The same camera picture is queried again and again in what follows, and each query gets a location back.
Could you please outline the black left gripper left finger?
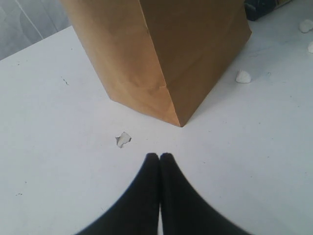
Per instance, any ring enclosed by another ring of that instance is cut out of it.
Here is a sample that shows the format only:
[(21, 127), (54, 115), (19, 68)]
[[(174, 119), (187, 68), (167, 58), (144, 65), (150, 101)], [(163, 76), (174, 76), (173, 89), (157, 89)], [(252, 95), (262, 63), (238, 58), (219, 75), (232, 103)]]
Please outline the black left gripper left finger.
[(79, 235), (156, 235), (160, 203), (159, 158), (145, 160), (123, 195)]

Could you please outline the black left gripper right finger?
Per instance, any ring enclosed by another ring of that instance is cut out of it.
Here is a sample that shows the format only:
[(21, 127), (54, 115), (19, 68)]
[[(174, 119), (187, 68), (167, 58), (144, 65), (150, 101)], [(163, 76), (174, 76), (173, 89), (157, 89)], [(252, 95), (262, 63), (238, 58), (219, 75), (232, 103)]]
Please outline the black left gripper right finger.
[(161, 216), (165, 235), (247, 235), (190, 185), (174, 156), (160, 156)]

